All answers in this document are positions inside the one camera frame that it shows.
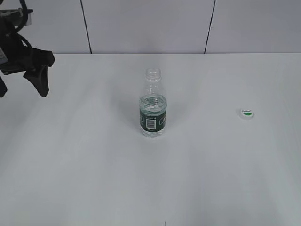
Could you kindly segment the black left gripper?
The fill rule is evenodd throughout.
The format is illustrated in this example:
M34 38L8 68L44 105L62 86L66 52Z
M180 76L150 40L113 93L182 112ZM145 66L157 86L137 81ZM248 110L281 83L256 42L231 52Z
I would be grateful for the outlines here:
M7 20L0 21L0 70L4 75L25 72L27 79L42 97L49 93L48 67L55 58L52 51L33 48ZM7 92L7 86L0 77L0 98Z

